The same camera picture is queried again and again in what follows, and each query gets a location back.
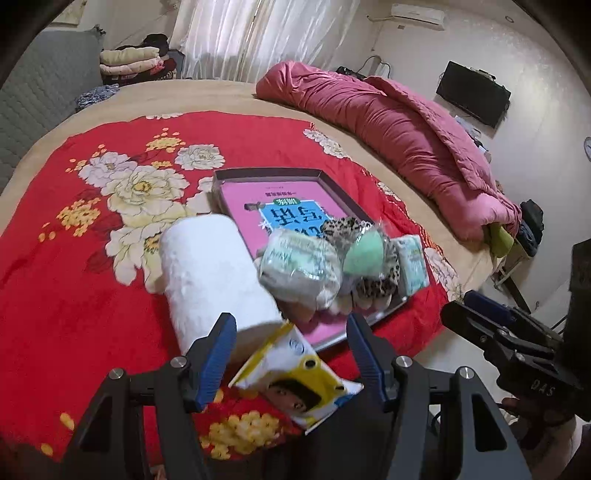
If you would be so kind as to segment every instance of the gray quilted mattress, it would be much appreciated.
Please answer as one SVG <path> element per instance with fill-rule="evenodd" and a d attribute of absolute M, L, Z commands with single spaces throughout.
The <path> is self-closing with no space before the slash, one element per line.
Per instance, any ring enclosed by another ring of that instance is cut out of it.
<path fill-rule="evenodd" d="M 76 109 L 76 98 L 102 85 L 100 34 L 44 30 L 0 89 L 0 193 L 33 144 Z"/>

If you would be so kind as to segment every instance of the snack package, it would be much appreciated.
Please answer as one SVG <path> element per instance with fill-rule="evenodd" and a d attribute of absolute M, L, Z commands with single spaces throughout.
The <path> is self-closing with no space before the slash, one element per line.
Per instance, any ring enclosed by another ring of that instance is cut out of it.
<path fill-rule="evenodd" d="M 363 389 L 338 377 L 292 323 L 248 359 L 230 386 L 262 393 L 306 434 Z"/>
<path fill-rule="evenodd" d="M 423 246 L 418 235 L 404 235 L 392 239 L 398 251 L 400 263 L 400 295 L 409 297 L 421 288 L 429 286 L 429 274 L 425 265 Z"/>
<path fill-rule="evenodd" d="M 269 236 L 259 265 L 259 281 L 279 300 L 324 310 L 340 289 L 336 250 L 326 240 L 284 228 Z"/>

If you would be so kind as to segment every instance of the screw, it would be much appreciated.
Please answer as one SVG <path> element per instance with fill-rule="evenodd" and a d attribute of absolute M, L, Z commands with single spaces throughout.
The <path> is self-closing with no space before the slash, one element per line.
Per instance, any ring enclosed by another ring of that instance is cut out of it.
<path fill-rule="evenodd" d="M 124 374 L 125 374 L 125 372 L 123 371 L 122 368 L 114 368 L 113 370 L 111 370 L 109 372 L 109 378 L 111 380 L 118 380 L 121 377 L 123 377 Z"/>
<path fill-rule="evenodd" d="M 396 364 L 402 368 L 408 368 L 413 364 L 413 359 L 406 355 L 400 355 L 396 359 Z"/>
<path fill-rule="evenodd" d="M 466 378 L 467 380 L 474 378 L 474 370 L 470 367 L 460 367 L 458 371 L 460 372 L 460 377 Z"/>
<path fill-rule="evenodd" d="M 183 356 L 176 356 L 170 361 L 173 368 L 182 368 L 187 365 L 187 359 Z"/>

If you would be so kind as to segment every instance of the yellow package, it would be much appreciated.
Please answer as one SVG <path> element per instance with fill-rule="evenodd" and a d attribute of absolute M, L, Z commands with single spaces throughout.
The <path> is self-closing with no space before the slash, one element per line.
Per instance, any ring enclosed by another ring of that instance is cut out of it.
<path fill-rule="evenodd" d="M 306 433 L 363 389 L 338 377 L 292 323 L 252 354 L 230 386 L 262 393 Z"/>

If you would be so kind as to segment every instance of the white towel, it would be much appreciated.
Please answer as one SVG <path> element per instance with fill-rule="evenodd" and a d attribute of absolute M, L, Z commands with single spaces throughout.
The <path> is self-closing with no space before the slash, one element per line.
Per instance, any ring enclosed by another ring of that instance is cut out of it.
<path fill-rule="evenodd" d="M 187 218 L 160 239 L 170 316 L 181 352 L 211 331 L 221 313 L 236 319 L 232 360 L 246 360 L 282 325 L 275 300 L 258 281 L 233 220 L 225 215 Z"/>

